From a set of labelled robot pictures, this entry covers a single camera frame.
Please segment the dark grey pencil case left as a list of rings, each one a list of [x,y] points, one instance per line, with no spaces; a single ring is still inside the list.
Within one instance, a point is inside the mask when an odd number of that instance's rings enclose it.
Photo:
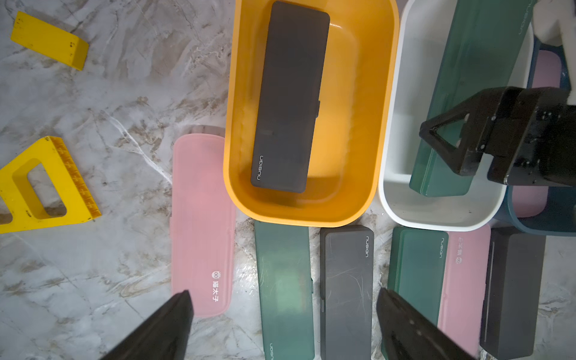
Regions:
[[[362,225],[320,230],[322,359],[369,359],[374,232]]]

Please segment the dark teal storage box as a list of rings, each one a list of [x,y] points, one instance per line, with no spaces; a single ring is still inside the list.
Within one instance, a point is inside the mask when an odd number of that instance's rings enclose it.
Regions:
[[[527,85],[570,90],[569,71],[561,46],[534,39]],[[575,189],[573,187],[509,186],[498,221],[522,232],[544,236],[575,235]]]

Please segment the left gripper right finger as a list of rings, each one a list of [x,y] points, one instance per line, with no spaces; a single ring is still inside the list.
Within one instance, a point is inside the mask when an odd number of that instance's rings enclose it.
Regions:
[[[382,288],[376,302],[387,359],[472,359],[396,292]]]

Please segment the light green pencil case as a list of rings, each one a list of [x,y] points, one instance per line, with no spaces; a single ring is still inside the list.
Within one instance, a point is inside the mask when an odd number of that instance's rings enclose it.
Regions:
[[[314,359],[309,230],[254,223],[263,350],[267,359]]]

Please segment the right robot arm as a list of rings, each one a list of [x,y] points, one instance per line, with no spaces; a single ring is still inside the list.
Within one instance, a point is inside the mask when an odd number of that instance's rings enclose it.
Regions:
[[[544,44],[561,45],[570,89],[484,88],[425,121],[419,136],[450,170],[474,176],[483,155],[487,179],[512,186],[575,186],[575,2],[536,1],[521,22]]]

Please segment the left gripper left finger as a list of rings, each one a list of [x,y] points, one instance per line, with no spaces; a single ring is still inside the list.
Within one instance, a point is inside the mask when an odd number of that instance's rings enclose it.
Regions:
[[[105,359],[183,359],[194,308],[190,293],[173,295],[104,356]]]

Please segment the black pencil case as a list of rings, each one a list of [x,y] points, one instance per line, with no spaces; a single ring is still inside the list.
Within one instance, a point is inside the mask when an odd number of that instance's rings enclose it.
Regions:
[[[301,194],[306,189],[330,16],[275,1],[271,7],[250,182]]]

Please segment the yellow storage box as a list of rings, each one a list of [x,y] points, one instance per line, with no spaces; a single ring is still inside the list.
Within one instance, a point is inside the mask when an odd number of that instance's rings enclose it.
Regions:
[[[376,193],[399,10],[395,1],[306,1],[305,6],[330,17],[306,189],[290,193],[251,184],[270,1],[235,4],[223,180],[234,204],[255,220],[340,227],[359,218]]]

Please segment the small yellow block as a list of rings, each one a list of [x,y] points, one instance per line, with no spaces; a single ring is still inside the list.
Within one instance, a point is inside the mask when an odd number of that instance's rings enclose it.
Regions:
[[[89,51],[86,41],[54,25],[19,11],[10,39],[36,53],[82,71]]]

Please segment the dark grey pencil case right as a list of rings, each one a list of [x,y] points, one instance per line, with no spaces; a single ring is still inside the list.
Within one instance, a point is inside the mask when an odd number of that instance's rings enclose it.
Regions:
[[[545,243],[513,226],[491,231],[480,346],[496,359],[533,354]]]

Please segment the yellow triangular block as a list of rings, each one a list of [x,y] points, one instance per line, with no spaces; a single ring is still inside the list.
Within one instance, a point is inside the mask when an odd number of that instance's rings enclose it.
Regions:
[[[82,224],[101,216],[64,140],[45,136],[1,168],[1,233]]]

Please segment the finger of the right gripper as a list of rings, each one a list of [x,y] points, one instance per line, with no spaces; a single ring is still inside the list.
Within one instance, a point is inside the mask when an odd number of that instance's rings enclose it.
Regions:
[[[497,123],[506,114],[506,89],[488,88],[425,121],[419,136],[458,176],[474,176],[482,156],[497,148]]]

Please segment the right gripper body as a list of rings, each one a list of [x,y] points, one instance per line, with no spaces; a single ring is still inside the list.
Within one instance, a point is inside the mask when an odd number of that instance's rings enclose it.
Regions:
[[[488,180],[504,185],[575,186],[575,107],[562,88],[506,89]]]

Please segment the dark grey pencil case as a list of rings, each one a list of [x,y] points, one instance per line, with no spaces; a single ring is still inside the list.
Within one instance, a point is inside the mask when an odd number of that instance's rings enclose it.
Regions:
[[[513,226],[491,231],[480,346],[496,359],[533,354],[545,243]]]
[[[369,359],[374,232],[362,225],[320,230],[322,359]]]

